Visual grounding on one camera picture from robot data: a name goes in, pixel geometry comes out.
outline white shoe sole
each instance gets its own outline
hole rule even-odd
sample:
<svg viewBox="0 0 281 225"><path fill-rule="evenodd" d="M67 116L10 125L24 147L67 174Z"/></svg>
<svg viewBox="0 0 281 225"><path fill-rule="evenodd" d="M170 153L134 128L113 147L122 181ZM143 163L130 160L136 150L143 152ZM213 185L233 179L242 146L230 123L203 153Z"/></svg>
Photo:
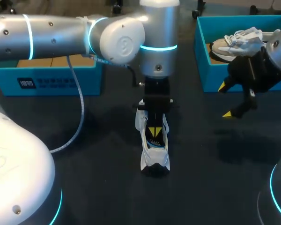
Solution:
<svg viewBox="0 0 281 225"><path fill-rule="evenodd" d="M212 53L215 54L217 57L219 57L219 58L221 58L221 59L223 59L223 60L225 60L225 61L229 61L229 62L232 62L233 59L236 58L236 56L220 55L220 54L218 54L218 53L215 53L214 51L212 51Z"/></svg>
<svg viewBox="0 0 281 225"><path fill-rule="evenodd" d="M170 159L168 152L168 137L167 133L169 132L169 125L166 121L165 115L163 115L163 135L164 135L164 148L148 148L147 140L145 135L145 121L146 115L144 111L137 110L135 115L135 128L140 132L142 139L142 154L140 160L140 169L143 170L146 166L152 166L156 163L166 167L170 170Z"/></svg>

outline white sneaker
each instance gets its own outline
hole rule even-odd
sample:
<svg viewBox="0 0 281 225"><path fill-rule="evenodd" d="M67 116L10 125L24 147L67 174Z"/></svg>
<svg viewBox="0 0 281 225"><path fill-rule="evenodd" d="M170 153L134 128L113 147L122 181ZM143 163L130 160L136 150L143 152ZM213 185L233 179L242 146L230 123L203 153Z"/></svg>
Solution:
<svg viewBox="0 0 281 225"><path fill-rule="evenodd" d="M164 147L156 147L147 142L146 139L146 124L148 120L148 113L144 110L137 110L135 115L135 128L140 132L142 139L142 154L140 160L140 169L143 170L146 166L159 164L170 170L170 159L168 152L168 137L169 125L163 115L163 141Z"/></svg>
<svg viewBox="0 0 281 225"><path fill-rule="evenodd" d="M211 52L224 62L231 62L236 56L253 56L279 32L279 29L274 32L262 32L255 27L239 30L234 35L226 35L214 41L211 44Z"/></svg>

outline cardboard box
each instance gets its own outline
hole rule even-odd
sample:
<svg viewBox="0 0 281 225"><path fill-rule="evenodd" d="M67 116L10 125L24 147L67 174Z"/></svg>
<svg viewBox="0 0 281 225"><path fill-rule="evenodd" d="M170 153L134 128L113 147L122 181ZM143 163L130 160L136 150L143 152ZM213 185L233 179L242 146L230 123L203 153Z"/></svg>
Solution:
<svg viewBox="0 0 281 225"><path fill-rule="evenodd" d="M228 76L228 64L213 61L209 43L238 30L256 27L265 32L281 29L281 15L203 16L198 17L194 38L194 51L204 92L217 92ZM281 90L281 82L271 90ZM235 85L229 91L242 91Z"/></svg>
<svg viewBox="0 0 281 225"><path fill-rule="evenodd" d="M102 65L80 55L70 60L83 95L100 95ZM79 94L66 57L0 62L0 88L5 96Z"/></svg>
<svg viewBox="0 0 281 225"><path fill-rule="evenodd" d="M93 67L94 61L81 55L71 55L70 61L73 67ZM51 67L69 67L66 57L53 58Z"/></svg>
<svg viewBox="0 0 281 225"><path fill-rule="evenodd" d="M52 59L19 60L17 68L51 67Z"/></svg>

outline dark floor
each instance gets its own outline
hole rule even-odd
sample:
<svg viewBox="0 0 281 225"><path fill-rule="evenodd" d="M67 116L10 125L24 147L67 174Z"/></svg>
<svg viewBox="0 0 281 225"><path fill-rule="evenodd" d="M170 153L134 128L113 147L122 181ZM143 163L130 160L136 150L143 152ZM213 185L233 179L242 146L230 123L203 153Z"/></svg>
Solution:
<svg viewBox="0 0 281 225"><path fill-rule="evenodd" d="M86 8L68 15L96 12L91 5ZM97 9L110 10L99 4ZM191 8L182 7L180 14L177 70L171 78L172 97L180 108L167 115L170 174L141 174L141 138L132 105L142 98L142 90L131 87L129 72L107 67L102 95L85 98L83 133L54 155L67 212L64 224L259 224L258 192L281 156L281 92L258 97L259 109L242 120L223 120L242 95L203 93L193 54ZM7 98L0 93L0 102L50 149L64 144L80 119L77 97Z"/></svg>

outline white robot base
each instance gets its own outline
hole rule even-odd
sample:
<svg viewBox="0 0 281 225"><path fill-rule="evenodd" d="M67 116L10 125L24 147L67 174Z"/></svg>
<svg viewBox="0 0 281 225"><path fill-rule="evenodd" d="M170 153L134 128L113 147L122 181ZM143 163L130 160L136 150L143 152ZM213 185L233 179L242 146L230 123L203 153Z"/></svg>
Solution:
<svg viewBox="0 0 281 225"><path fill-rule="evenodd" d="M281 159L258 195L257 213L261 225L281 225Z"/></svg>
<svg viewBox="0 0 281 225"><path fill-rule="evenodd" d="M169 125L163 115L163 139L165 143L164 148L149 148L145 135L146 121L148 119L147 112L144 110L137 110L135 115L135 128L140 132L142 139L142 154L140 160L140 169L143 170L146 166L153 166L159 164L162 167L166 167L170 170L170 159L169 159L169 144L167 134L169 132Z"/></svg>
<svg viewBox="0 0 281 225"><path fill-rule="evenodd" d="M61 206L48 148L0 112L0 225L57 225Z"/></svg>

